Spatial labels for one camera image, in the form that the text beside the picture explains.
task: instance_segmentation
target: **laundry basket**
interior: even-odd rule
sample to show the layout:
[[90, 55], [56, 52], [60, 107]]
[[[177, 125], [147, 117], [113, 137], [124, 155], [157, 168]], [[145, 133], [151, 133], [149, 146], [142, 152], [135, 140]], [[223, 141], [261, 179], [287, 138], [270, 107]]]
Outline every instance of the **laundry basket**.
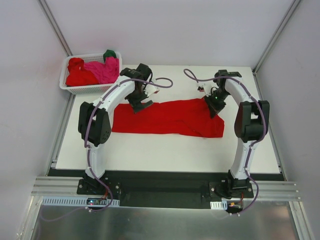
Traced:
[[[122, 58], [119, 52], [115, 52], [116, 57], [119, 59], [119, 71], [122, 70]], [[68, 56], [63, 61], [62, 71], [60, 75], [60, 88], [63, 90], [68, 90], [72, 94], [91, 94], [91, 93], [102, 93], [105, 92], [111, 84], [98, 84], [98, 85], [87, 85], [87, 86], [67, 86], [66, 81], [67, 77], [69, 76], [68, 64], [69, 60], [72, 58], [80, 58], [83, 59], [85, 63], [97, 61], [100, 63], [104, 63], [103, 53], [93, 53], [93, 54], [83, 54], [83, 55], [75, 55], [75, 56]]]

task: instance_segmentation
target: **red cloth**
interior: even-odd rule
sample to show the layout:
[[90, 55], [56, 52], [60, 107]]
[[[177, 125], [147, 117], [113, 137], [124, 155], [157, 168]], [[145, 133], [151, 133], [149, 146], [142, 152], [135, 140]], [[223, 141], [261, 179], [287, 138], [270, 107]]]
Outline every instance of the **red cloth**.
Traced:
[[203, 138], [221, 138], [225, 122], [210, 118], [203, 98], [153, 103], [134, 114], [130, 104], [114, 110], [112, 131], [132, 134], [180, 134]]
[[69, 60], [68, 70], [70, 75], [66, 78], [65, 84], [69, 87], [96, 85], [99, 84], [95, 75], [84, 68], [85, 61], [73, 57]]
[[87, 62], [84, 68], [91, 71], [100, 84], [113, 84], [119, 77], [119, 59], [113, 56], [106, 57], [105, 63]]

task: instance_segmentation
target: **white platform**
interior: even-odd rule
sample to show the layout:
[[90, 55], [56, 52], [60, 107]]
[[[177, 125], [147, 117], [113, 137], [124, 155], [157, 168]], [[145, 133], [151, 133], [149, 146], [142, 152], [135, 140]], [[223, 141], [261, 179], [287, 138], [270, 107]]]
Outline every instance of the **white platform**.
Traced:
[[[184, 68], [191, 69], [199, 79], [212, 78], [219, 69], [238, 71], [243, 82], [258, 98], [258, 91], [250, 67], [230, 66], [161, 66], [152, 65], [153, 76], [167, 77], [174, 85], [151, 96], [154, 102], [202, 98], [195, 81], [186, 77]], [[79, 109], [83, 102], [92, 102], [101, 94], [77, 95], [73, 104], [56, 169], [84, 170], [86, 150], [78, 132]], [[235, 158], [237, 137], [234, 132], [238, 106], [231, 96], [219, 116], [224, 120], [222, 138], [202, 138], [178, 134], [112, 133], [104, 150], [106, 170], [171, 171], [171, 172], [227, 172]], [[251, 165], [252, 173], [278, 174], [279, 168], [269, 134], [259, 144]]]

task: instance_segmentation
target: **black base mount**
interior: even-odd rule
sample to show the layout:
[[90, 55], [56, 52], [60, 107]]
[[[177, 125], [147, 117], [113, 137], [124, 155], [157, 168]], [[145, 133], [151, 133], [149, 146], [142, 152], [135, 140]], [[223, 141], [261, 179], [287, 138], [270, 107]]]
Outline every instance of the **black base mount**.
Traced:
[[221, 182], [215, 186], [212, 186], [214, 193], [221, 198], [231, 199], [238, 198], [241, 193], [244, 193], [245, 198], [253, 198], [252, 185], [249, 178], [237, 179], [234, 178], [228, 171], [228, 175], [224, 182]]
[[[106, 184], [113, 196], [118, 196], [121, 193], [120, 181], [112, 180], [110, 181], [108, 177], [102, 176], [100, 179], [104, 184]], [[96, 179], [89, 177], [86, 173], [83, 174], [83, 178], [79, 180], [76, 193], [79, 195], [101, 195], [106, 193], [106, 189], [102, 186]]]

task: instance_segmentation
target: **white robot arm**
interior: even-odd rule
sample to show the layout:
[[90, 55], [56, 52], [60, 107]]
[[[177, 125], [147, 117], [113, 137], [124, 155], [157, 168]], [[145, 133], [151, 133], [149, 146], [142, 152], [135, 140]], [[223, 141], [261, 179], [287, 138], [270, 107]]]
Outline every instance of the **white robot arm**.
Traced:
[[78, 131], [86, 147], [85, 173], [90, 178], [100, 179], [105, 173], [107, 159], [104, 156], [103, 145], [110, 137], [112, 129], [109, 114], [113, 113], [123, 99], [129, 101], [135, 113], [153, 103], [152, 101], [141, 103], [142, 100], [157, 93], [158, 87], [161, 87], [155, 84], [155, 80], [145, 84], [149, 76], [152, 78], [152, 71], [147, 65], [140, 64], [137, 69], [125, 68], [117, 81], [100, 98], [81, 105]]
[[233, 193], [245, 192], [250, 188], [250, 166], [258, 143], [268, 132], [270, 105], [268, 101], [256, 100], [251, 96], [239, 72], [219, 70], [214, 78], [205, 80], [197, 79], [188, 69], [184, 73], [197, 81], [198, 90], [205, 92], [204, 99], [212, 118], [226, 106], [225, 99], [229, 95], [239, 106], [234, 123], [238, 137], [234, 162], [225, 182], [214, 190], [220, 197], [230, 199]]

